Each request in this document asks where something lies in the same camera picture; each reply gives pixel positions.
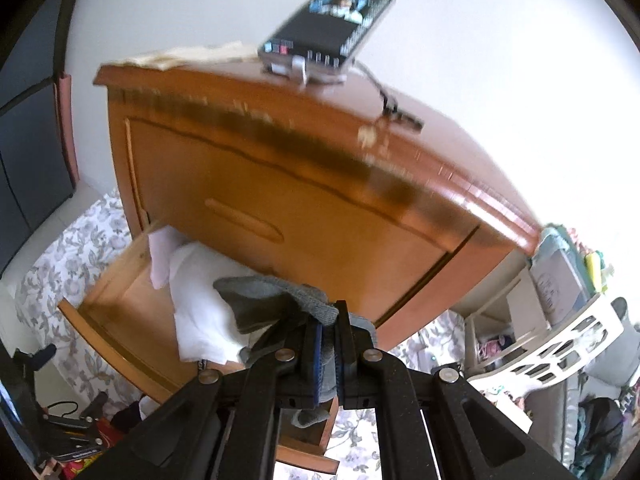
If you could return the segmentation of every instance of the cloth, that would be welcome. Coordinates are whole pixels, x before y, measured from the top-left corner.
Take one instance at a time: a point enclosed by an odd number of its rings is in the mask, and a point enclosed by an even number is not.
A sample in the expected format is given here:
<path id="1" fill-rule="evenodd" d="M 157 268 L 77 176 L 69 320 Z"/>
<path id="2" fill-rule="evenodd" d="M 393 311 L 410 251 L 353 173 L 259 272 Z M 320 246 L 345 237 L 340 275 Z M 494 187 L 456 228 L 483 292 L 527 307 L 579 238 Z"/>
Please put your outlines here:
<path id="1" fill-rule="evenodd" d="M 156 70 L 168 70 L 191 63 L 226 63 L 258 59 L 258 48 L 233 41 L 220 46 L 177 46 L 149 54 L 127 57 L 113 64 L 135 65 Z"/>
<path id="2" fill-rule="evenodd" d="M 190 240 L 178 229 L 165 225 L 157 231 L 149 233 L 149 253 L 151 254 L 151 285 L 158 290 L 169 283 L 171 273 L 171 256 L 178 248 Z"/>
<path id="3" fill-rule="evenodd" d="M 531 392 L 525 400 L 525 410 L 531 413 L 533 421 L 529 436 L 567 469 L 575 459 L 579 403 L 578 374 Z"/>
<path id="4" fill-rule="evenodd" d="M 618 453 L 623 423 L 611 399 L 599 397 L 581 404 L 571 473 L 581 480 L 600 480 Z"/>
<path id="5" fill-rule="evenodd" d="M 503 350 L 510 347 L 515 341 L 510 334 L 501 334 L 491 339 L 478 343 L 478 357 L 481 361 L 486 361 L 497 356 Z M 505 358 L 500 358 L 486 367 L 487 371 L 493 371 L 504 364 Z"/>
<path id="6" fill-rule="evenodd" d="M 140 420 L 145 420 L 160 407 L 160 404 L 155 402 L 151 397 L 144 396 L 140 399 L 138 407 L 140 409 Z"/>
<path id="7" fill-rule="evenodd" d="M 274 276 L 245 276 L 222 278 L 214 282 L 214 288 L 231 307 L 236 316 L 238 332 L 247 333 L 276 323 L 282 319 L 306 312 L 324 327 L 320 355 L 320 377 L 318 378 L 319 402 L 331 400 L 336 394 L 335 353 L 332 327 L 338 317 L 338 309 L 328 303 L 327 295 L 310 285 L 295 285 Z M 367 330 L 375 346 L 378 342 L 373 324 L 361 316 L 349 314 L 350 323 Z M 260 354 L 282 346 L 284 337 L 266 333 L 258 341 Z M 251 352 L 250 359 L 255 358 Z M 329 413 L 318 407 L 314 410 L 297 410 L 291 422 L 299 428 L 307 428 L 326 420 Z"/>
<path id="8" fill-rule="evenodd" d="M 637 422 L 634 423 L 634 420 L 630 416 L 626 416 L 620 449 L 602 480 L 615 480 L 616 475 L 625 465 L 638 444 L 640 444 L 640 424 Z"/>
<path id="9" fill-rule="evenodd" d="M 240 351 L 249 346 L 250 338 L 238 332 L 232 309 L 211 285 L 219 278 L 253 273 L 199 242 L 184 245 L 172 254 L 169 290 L 181 361 L 240 361 Z"/>

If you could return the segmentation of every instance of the drawer handle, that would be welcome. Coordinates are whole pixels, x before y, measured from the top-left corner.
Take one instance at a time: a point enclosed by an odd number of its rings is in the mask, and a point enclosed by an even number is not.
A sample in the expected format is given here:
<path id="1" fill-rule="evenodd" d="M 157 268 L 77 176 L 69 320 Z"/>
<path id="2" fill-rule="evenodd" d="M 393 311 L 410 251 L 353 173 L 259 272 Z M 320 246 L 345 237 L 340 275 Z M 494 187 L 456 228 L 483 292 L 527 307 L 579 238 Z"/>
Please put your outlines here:
<path id="1" fill-rule="evenodd" d="M 239 211 L 238 209 L 219 202 L 214 198 L 207 198 L 204 201 L 204 205 L 216 215 L 237 225 L 238 227 L 251 231 L 253 234 L 258 235 L 265 240 L 276 244 L 284 242 L 282 232 L 275 225 L 265 222 L 264 220 L 260 220 L 249 213 Z"/>

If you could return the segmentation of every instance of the wire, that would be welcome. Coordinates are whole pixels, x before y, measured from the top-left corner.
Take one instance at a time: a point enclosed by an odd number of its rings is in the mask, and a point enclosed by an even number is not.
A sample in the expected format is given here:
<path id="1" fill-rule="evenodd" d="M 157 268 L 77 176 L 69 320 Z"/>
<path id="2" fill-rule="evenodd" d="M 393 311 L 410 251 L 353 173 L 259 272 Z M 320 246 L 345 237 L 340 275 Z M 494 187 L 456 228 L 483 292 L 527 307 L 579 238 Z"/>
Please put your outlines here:
<path id="1" fill-rule="evenodd" d="M 47 406 L 47 410 L 50 410 L 51 408 L 55 408 L 56 406 L 59 406 L 60 404 L 75 404 L 76 405 L 76 407 L 74 409 L 72 409 L 70 412 L 63 413 L 60 416 L 73 415 L 78 410 L 78 408 L 80 407 L 78 405 L 78 403 L 75 402 L 74 400 L 60 400 L 59 402 L 54 402 L 53 404 L 50 404 L 49 406 Z"/>
<path id="2" fill-rule="evenodd" d="M 380 92 L 380 97 L 382 97 L 382 101 L 385 107 L 383 113 L 388 113 L 388 110 L 398 111 L 398 101 L 395 97 L 388 94 L 384 85 L 378 80 L 378 78 L 373 74 L 369 67 L 358 60 L 355 60 L 353 64 L 358 70 L 360 70 L 365 76 L 367 76 L 367 78 L 378 89 L 378 92 Z M 389 108 L 388 106 L 389 102 L 393 103 L 391 108 Z"/>
<path id="3" fill-rule="evenodd" d="M 378 92 L 380 92 L 383 103 L 382 114 L 384 116 L 399 123 L 409 123 L 415 130 L 420 131 L 422 129 L 424 121 L 398 108 L 398 100 L 387 92 L 384 85 L 373 75 L 369 67 L 358 60 L 355 60 L 353 65 L 360 70 L 378 89 Z"/>

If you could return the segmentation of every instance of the phone screen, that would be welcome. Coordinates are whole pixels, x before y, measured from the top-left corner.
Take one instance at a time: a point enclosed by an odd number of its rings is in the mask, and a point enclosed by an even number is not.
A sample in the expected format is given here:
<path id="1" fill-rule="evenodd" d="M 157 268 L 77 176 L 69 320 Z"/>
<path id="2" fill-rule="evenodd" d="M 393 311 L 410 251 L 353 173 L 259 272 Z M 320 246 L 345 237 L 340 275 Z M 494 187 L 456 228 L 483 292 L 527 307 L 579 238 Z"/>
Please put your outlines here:
<path id="1" fill-rule="evenodd" d="M 309 0 L 262 50 L 339 69 L 393 0 Z"/>

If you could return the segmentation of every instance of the floral bedsheet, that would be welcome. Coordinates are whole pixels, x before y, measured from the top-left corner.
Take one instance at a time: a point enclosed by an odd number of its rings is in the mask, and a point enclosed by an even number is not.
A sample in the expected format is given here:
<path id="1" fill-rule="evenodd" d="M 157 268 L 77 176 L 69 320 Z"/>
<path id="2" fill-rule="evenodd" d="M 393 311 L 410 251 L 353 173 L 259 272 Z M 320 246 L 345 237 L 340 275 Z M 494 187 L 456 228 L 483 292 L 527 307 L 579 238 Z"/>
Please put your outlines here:
<path id="1" fill-rule="evenodd" d="M 57 305 L 67 298 L 77 308 L 130 241 L 117 191 L 106 194 L 47 248 L 22 280 L 17 295 L 18 318 L 35 332 L 41 345 L 56 345 L 54 364 L 73 390 L 88 402 L 99 391 L 108 393 L 107 415 L 135 402 L 142 393 L 78 335 Z M 464 341 L 463 319 L 446 311 L 391 353 L 407 367 L 429 372 L 437 365 L 462 362 Z M 374 410 L 340 409 L 326 455 L 340 461 L 336 476 L 277 463 L 273 477 L 276 480 L 382 478 Z"/>
<path id="2" fill-rule="evenodd" d="M 100 391 L 109 395 L 112 416 L 141 396 L 111 368 L 58 310 L 66 298 L 78 307 L 104 270 L 131 242 L 117 191 L 104 195 L 73 222 L 40 256 L 16 295 L 18 319 L 41 346 L 58 348 L 53 362 L 72 389 L 87 402 Z"/>

